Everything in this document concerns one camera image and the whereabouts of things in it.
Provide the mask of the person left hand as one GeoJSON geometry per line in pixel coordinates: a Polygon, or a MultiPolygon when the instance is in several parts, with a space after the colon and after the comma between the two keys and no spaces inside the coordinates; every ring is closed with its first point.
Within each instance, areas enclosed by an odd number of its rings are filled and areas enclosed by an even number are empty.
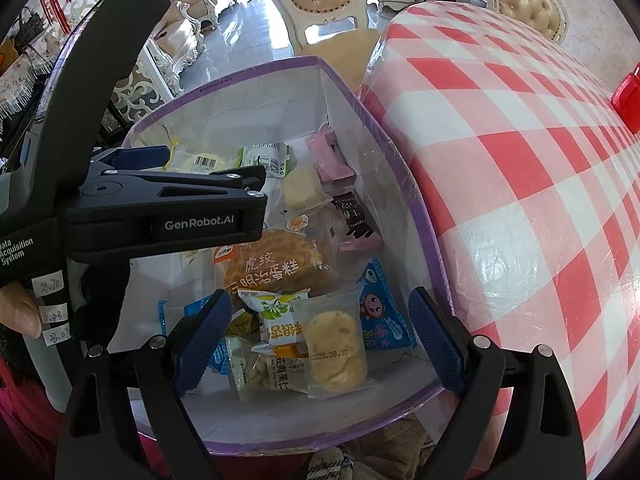
{"type": "Polygon", "coordinates": [[[32,339],[41,335],[38,307],[20,283],[0,289],[0,322],[10,330],[32,339]]]}

